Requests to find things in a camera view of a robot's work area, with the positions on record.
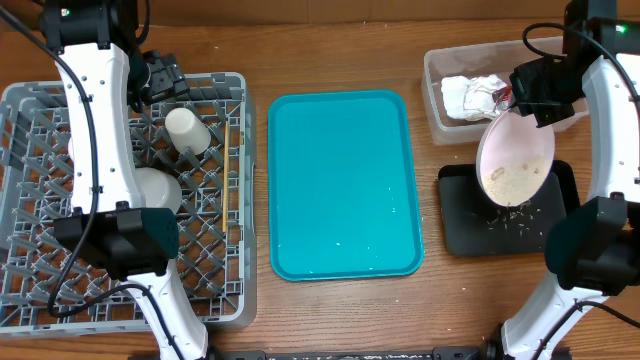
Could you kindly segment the pale green bowl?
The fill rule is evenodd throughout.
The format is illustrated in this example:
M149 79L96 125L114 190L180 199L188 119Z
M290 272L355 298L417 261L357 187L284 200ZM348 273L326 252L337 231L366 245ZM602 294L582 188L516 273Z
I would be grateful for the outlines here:
M147 207L167 208L174 214L178 212L182 203L182 190L176 178L150 167L136 168L135 176Z

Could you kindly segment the pale green cup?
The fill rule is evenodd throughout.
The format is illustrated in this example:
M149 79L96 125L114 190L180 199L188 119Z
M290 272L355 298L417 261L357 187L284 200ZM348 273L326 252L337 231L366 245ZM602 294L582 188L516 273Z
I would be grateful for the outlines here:
M165 118L165 127L179 153L186 153L190 149L195 155L199 155L211 145L208 128L187 108L171 110Z

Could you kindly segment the red snack wrapper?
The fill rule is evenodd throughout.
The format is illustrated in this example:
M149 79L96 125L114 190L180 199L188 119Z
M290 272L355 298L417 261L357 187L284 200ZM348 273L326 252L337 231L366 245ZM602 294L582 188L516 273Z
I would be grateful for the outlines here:
M513 103L512 86L506 85L492 93L495 111L506 111Z

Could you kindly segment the wooden chopstick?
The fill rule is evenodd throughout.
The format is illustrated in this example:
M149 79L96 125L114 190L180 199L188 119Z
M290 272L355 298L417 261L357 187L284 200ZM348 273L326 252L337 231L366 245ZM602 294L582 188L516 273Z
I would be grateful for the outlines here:
M223 164L223 192L222 192L222 230L226 234L228 231L229 215L229 165L230 165L230 123L225 122L224 129L224 164Z

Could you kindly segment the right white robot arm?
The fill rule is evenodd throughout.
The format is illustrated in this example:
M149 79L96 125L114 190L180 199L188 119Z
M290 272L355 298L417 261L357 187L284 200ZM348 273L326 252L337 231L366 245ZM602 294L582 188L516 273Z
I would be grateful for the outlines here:
M558 28L561 54L540 52L514 69L510 107L546 127L574 115L574 102L585 99L588 200L552 227L543 281L477 359L567 359L559 342L593 308L639 324L605 304L639 283L639 24L619 19L614 1L572 0Z

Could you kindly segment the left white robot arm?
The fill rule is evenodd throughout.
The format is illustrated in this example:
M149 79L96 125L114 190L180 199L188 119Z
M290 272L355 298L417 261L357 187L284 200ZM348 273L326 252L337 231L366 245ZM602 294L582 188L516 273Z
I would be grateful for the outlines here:
M47 1L40 30L65 86L73 140L72 213L54 220L54 237L130 294L161 358L203 359L208 333L177 273L176 216L147 206L129 124L131 111L187 93L184 73L173 55L141 52L149 22L134 1Z

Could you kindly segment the large pink dinner plate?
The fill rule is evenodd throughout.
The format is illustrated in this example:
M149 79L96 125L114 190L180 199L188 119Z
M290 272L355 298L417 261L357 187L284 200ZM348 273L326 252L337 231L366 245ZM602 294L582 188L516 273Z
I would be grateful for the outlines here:
M534 116L508 111L485 130L476 156L476 176L487 197L504 207L530 200L546 180L555 153L552 127Z

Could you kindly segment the white paper napkin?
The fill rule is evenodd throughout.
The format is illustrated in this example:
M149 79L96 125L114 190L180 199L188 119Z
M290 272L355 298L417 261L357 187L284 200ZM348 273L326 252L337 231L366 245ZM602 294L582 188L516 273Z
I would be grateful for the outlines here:
M447 116L469 122L499 117L503 111L494 110L492 93L506 85L508 84L495 74L473 78L443 78L441 93Z

